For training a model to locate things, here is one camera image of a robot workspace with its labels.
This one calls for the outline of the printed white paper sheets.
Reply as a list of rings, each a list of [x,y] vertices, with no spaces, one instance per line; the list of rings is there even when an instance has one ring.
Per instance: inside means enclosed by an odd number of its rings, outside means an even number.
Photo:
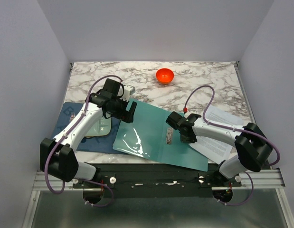
[[[232,129],[242,128],[244,123],[240,117],[221,111],[212,105],[207,109],[205,117],[211,123]],[[240,135],[240,132],[207,124],[203,118],[195,121],[193,131],[197,134],[197,142],[190,143],[189,146],[216,164],[229,159],[230,152],[235,147],[235,137]]]

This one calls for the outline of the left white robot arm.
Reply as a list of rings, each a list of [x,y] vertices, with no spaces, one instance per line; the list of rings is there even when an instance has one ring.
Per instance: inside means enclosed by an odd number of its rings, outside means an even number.
[[[85,103],[74,119],[53,139],[45,138],[40,144],[40,169],[64,182],[84,179],[88,187],[100,182],[97,168],[77,160],[75,152],[90,128],[101,118],[132,123],[136,102],[129,102],[135,87],[115,81],[114,76],[105,76],[103,88],[88,92]]]

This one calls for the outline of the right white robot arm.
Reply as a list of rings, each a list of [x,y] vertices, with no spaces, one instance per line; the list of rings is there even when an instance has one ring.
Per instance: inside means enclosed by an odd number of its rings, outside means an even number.
[[[181,142],[218,164],[213,180],[219,186],[226,185],[241,172],[261,171],[273,150],[254,123],[222,125],[205,121],[198,114],[181,116],[176,112],[168,116],[166,123],[179,131]]]

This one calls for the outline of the teal file folder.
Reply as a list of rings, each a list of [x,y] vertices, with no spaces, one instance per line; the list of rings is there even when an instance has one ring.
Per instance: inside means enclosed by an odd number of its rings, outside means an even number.
[[[136,102],[132,123],[120,122],[113,149],[154,162],[207,171],[208,159],[180,141],[180,133],[172,131],[171,144],[166,143],[165,123],[171,112],[151,104]]]

